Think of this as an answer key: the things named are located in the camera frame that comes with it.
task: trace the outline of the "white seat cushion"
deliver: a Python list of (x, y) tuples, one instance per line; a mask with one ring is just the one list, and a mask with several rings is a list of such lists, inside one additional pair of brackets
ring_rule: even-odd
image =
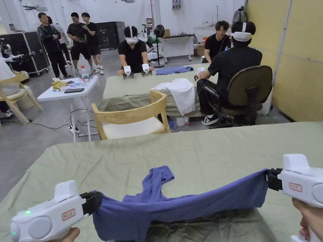
[(103, 130), (107, 139), (120, 139), (142, 135), (151, 135), (164, 125), (155, 117), (131, 124), (105, 124)]
[(12, 95), (9, 95), (7, 96), (7, 98), (9, 100), (13, 100), (13, 99), (16, 99), (17, 97), (20, 97), (26, 90), (25, 89), (19, 89), (19, 91), (15, 94), (12, 94)]

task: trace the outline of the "table leg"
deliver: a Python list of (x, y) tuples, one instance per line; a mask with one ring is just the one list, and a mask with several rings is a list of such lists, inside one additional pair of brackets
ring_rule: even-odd
[(86, 114), (87, 114), (87, 120), (88, 120), (88, 134), (89, 134), (89, 142), (91, 142), (91, 132), (90, 132), (90, 109), (88, 108), (87, 106), (87, 103), (86, 103), (86, 96), (83, 98), (81, 97), (87, 111), (86, 111)]
[(76, 133), (75, 133), (75, 120), (74, 120), (74, 113), (73, 113), (73, 101), (70, 100), (71, 103), (71, 122), (72, 122), (72, 130), (74, 130), (73, 132), (73, 140), (74, 143), (76, 143)]

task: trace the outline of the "white shirt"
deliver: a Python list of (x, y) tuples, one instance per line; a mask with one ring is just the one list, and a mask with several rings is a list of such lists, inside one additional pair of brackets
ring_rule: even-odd
[[(64, 29), (60, 25), (54, 24), (53, 26), (61, 33), (61, 35), (64, 33)], [(63, 36), (59, 39), (59, 43), (60, 44), (66, 43), (66, 40)]]

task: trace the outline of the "man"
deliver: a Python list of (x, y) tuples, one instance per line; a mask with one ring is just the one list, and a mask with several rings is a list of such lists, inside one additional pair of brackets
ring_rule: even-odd
[(78, 60), (80, 58), (80, 54), (82, 54), (84, 58), (88, 61), (91, 67), (91, 71), (95, 71), (95, 68), (93, 67), (93, 64), (92, 64), (91, 55), (86, 45), (85, 35), (87, 31), (83, 28), (85, 24), (80, 23), (80, 18), (77, 13), (72, 13), (71, 17), (72, 17), (73, 23), (69, 25), (67, 29), (67, 35), (73, 40), (71, 56), (72, 56), (72, 61), (75, 68), (75, 74), (79, 73)]
[(97, 66), (95, 73), (104, 74), (102, 59), (101, 59), (101, 50), (99, 46), (99, 40), (97, 35), (97, 26), (95, 23), (90, 22), (90, 14), (82, 13), (83, 21), (86, 23), (84, 29), (87, 31), (86, 33), (86, 43), (88, 45), (88, 49), (90, 55), (92, 56), (95, 65)]
[[(232, 33), (242, 32), (242, 29), (242, 22), (236, 22), (232, 25)], [(250, 37), (251, 35), (254, 35), (256, 32), (255, 24), (248, 22), (246, 24), (245, 32), (250, 33)], [(233, 44), (233, 48), (215, 56), (208, 70), (201, 72), (199, 75), (200, 80), (197, 82), (197, 91), (199, 93), (201, 113), (206, 115), (202, 124), (206, 126), (218, 122), (219, 118), (214, 114), (214, 110), (208, 104), (208, 93), (204, 90), (204, 86), (209, 86), (215, 89), (220, 94), (223, 102), (226, 102), (228, 99), (228, 85), (233, 76), (245, 68), (259, 66), (261, 63), (262, 53), (248, 47), (251, 43), (251, 38), (242, 42), (231, 37), (231, 42)], [(217, 84), (207, 81), (210, 76), (214, 76), (216, 73), (219, 73)]]
[(41, 25), (37, 28), (37, 33), (47, 51), (55, 77), (61, 79), (58, 67), (64, 77), (71, 77), (72, 75), (68, 75), (66, 72), (65, 59), (58, 41), (61, 38), (60, 32), (54, 26), (48, 24), (48, 18), (45, 13), (39, 13), (38, 18)]
[(229, 43), (229, 36), (226, 32), (229, 28), (229, 23), (219, 21), (215, 25), (216, 33), (207, 38), (204, 47), (205, 59), (202, 63), (211, 63), (212, 59), (221, 51), (224, 51)]
[(121, 69), (118, 71), (118, 75), (124, 75), (124, 67), (130, 66), (133, 73), (141, 73), (142, 65), (148, 64), (148, 55), (145, 42), (138, 40), (138, 30), (132, 26), (124, 29), (124, 35), (126, 40), (119, 44), (118, 52), (120, 61), (122, 64)]
[[(48, 18), (48, 23), (50, 25), (52, 25), (53, 21), (52, 21), (51, 17), (47, 16), (47, 18)], [(65, 67), (71, 66), (72, 65), (71, 58), (69, 56), (69, 52), (68, 52), (68, 49), (67, 49), (67, 46), (69, 45), (68, 38), (67, 38), (67, 36), (66, 36), (66, 34), (64, 32), (64, 29), (59, 24), (55, 24), (54, 26), (62, 35), (62, 38), (59, 39), (59, 43), (60, 43), (60, 47), (61, 47), (62, 51), (65, 54), (66, 60), (67, 60), (67, 63), (65, 65)]]

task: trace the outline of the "power strip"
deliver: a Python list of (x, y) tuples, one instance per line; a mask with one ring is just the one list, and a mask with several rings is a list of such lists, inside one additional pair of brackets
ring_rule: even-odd
[(68, 130), (72, 133), (72, 134), (74, 134), (74, 133), (76, 133), (76, 134), (78, 134), (79, 132), (80, 132), (80, 130), (76, 127), (76, 129), (74, 129), (72, 126), (70, 126), (69, 128), (68, 128)]

